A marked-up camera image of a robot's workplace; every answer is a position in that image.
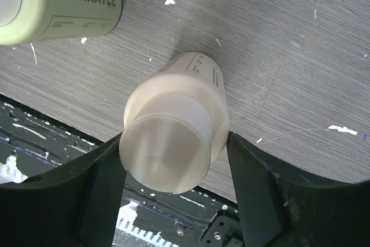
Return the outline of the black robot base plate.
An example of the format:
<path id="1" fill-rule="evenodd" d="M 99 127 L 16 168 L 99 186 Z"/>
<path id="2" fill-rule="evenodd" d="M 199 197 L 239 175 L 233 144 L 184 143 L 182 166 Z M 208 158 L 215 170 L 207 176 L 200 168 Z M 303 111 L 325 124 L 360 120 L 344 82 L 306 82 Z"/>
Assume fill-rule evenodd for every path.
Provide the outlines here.
<path id="1" fill-rule="evenodd" d="M 1 181 L 22 181 L 101 146 L 102 141 L 1 96 Z M 113 246 L 243 246 L 234 202 L 196 187 L 158 193 L 127 176 Z"/>

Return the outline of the pale green lotion bottle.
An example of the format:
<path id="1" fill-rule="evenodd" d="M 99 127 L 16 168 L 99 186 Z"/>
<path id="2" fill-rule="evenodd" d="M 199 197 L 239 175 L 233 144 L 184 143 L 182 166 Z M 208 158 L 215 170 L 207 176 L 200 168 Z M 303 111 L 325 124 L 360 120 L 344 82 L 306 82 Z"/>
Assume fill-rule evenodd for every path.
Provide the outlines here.
<path id="1" fill-rule="evenodd" d="M 1 44 L 101 36 L 119 22 L 122 0 L 1 0 Z"/>

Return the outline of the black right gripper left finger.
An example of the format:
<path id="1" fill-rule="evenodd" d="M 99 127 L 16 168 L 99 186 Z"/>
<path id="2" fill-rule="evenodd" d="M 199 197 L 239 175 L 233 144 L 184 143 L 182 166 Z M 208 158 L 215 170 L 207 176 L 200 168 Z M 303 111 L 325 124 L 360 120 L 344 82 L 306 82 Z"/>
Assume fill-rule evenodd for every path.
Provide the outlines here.
<path id="1" fill-rule="evenodd" d="M 126 170 L 120 135 L 21 183 L 1 185 L 1 246 L 111 246 Z"/>

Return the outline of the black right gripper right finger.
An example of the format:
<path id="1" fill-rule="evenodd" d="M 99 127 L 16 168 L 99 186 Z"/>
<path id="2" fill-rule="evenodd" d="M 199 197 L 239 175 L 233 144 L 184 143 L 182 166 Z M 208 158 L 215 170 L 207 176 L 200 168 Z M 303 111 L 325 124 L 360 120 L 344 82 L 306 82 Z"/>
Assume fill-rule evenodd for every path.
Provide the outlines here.
<path id="1" fill-rule="evenodd" d="M 227 154 L 246 246 L 368 246 L 369 182 L 289 164 L 231 132 Z"/>

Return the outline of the cream white bottle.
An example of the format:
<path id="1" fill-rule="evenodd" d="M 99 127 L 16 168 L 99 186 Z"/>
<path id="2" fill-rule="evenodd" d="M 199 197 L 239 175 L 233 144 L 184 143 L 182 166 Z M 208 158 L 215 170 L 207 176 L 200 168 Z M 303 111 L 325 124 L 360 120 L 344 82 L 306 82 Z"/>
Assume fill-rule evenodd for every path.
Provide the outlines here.
<path id="1" fill-rule="evenodd" d="M 222 153 L 229 130 L 220 67 L 205 54 L 183 53 L 129 97 L 120 159 L 145 187 L 184 193 L 202 182 Z"/>

